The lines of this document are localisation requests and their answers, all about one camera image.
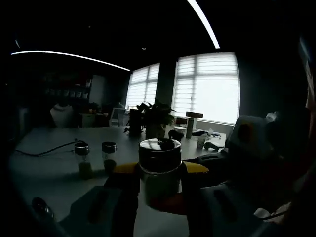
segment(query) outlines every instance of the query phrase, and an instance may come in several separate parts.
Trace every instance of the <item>potted plant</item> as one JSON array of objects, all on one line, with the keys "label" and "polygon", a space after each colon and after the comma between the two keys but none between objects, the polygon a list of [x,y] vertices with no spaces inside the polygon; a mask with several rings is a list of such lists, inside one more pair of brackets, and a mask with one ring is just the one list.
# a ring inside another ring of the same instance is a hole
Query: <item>potted plant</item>
[{"label": "potted plant", "polygon": [[96,114],[99,111],[99,105],[95,102],[89,103],[88,107],[89,107],[90,114]]},{"label": "potted plant", "polygon": [[137,109],[142,114],[142,126],[146,128],[146,139],[163,138],[166,125],[171,125],[174,116],[171,115],[170,106],[156,102],[153,105],[142,103],[137,106]]}]

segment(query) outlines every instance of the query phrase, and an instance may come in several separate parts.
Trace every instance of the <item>chair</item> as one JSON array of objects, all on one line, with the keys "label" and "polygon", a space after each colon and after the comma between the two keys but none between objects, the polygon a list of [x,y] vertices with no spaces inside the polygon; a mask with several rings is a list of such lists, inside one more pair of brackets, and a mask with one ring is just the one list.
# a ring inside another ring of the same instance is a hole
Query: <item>chair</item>
[{"label": "chair", "polygon": [[124,126],[125,112],[126,112],[126,109],[124,108],[113,108],[110,121],[109,121],[109,126],[110,127],[112,127],[113,125],[117,125],[118,127]]}]

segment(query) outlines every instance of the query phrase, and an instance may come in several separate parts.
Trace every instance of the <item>metal canister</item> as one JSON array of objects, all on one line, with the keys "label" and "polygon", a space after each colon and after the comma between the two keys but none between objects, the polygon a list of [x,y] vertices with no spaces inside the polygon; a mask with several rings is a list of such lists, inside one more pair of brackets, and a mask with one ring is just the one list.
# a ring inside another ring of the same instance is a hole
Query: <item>metal canister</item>
[{"label": "metal canister", "polygon": [[179,190],[181,143],[173,139],[148,139],[139,144],[139,165],[147,205]]}]

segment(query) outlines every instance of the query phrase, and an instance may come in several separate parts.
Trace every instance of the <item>glass jar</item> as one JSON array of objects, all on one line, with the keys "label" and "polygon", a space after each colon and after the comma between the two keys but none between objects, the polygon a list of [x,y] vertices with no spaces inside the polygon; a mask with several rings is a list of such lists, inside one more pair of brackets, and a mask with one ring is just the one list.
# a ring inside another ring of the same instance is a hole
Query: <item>glass jar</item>
[{"label": "glass jar", "polygon": [[112,173],[117,164],[115,162],[116,151],[117,144],[115,142],[102,143],[102,159],[106,174]]},{"label": "glass jar", "polygon": [[90,149],[87,143],[75,143],[75,154],[79,166],[79,175],[84,180],[91,179],[93,177],[89,152]]}]

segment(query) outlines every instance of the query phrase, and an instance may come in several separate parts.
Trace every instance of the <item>plant pot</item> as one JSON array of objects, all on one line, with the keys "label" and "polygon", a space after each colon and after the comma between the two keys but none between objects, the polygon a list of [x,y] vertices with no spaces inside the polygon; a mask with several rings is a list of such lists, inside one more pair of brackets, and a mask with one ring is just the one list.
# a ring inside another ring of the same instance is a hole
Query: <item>plant pot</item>
[{"label": "plant pot", "polygon": [[146,139],[164,138],[165,125],[149,125],[146,127]]}]

